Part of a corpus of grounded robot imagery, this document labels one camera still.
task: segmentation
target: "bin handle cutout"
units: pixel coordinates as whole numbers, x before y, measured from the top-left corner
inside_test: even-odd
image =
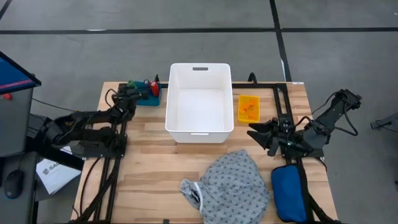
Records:
[[[208,71],[208,67],[193,67],[192,70],[194,71]]]
[[[190,133],[191,135],[202,135],[202,136],[207,136],[209,133]]]

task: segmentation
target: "white paper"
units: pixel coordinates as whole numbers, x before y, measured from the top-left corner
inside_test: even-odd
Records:
[[[69,146],[65,146],[61,151],[72,154]],[[81,171],[61,165],[57,162],[43,159],[36,165],[36,173],[42,180],[44,187],[49,194],[54,194],[65,186],[73,178],[80,175]]]

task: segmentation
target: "monitor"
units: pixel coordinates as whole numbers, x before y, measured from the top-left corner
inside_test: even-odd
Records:
[[[42,82],[33,74],[0,52],[0,94],[25,90],[41,84]]]

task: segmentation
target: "computer mouse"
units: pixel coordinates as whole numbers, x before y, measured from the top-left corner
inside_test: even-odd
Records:
[[[6,177],[4,181],[4,193],[9,199],[18,198],[24,188],[25,173],[22,170],[14,170]]]

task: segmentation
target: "blue screen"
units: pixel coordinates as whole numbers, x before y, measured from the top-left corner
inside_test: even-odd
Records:
[[[23,86],[34,86],[35,82],[16,67],[0,57],[0,91],[12,91]]]

